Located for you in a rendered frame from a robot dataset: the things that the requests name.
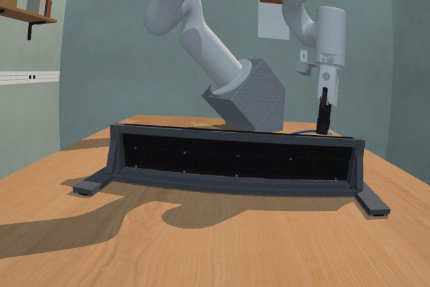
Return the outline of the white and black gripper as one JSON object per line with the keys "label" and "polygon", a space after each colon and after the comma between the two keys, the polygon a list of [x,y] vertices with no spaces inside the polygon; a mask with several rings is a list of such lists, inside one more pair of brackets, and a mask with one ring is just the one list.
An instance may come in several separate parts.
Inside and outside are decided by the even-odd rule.
{"label": "white and black gripper", "polygon": [[316,67],[319,68],[316,95],[316,103],[319,105],[319,112],[316,133],[327,135],[330,125],[331,105],[332,108],[337,107],[339,71],[343,69],[330,65],[316,65]]}

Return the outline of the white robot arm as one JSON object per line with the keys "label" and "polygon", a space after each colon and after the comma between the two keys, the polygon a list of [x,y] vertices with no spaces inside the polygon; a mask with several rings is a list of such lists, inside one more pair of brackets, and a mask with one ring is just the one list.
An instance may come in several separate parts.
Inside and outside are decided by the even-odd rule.
{"label": "white robot arm", "polygon": [[[312,76],[316,65],[343,68],[346,13],[336,7],[319,7],[313,22],[304,10],[305,1],[282,3],[289,29],[303,45],[315,48],[315,63],[296,61],[296,71]],[[210,91],[224,95],[236,89],[248,77],[252,64],[247,59],[237,60],[206,25],[200,0],[151,0],[143,18],[145,28],[156,36],[168,34],[181,20],[180,44],[213,80]]]}

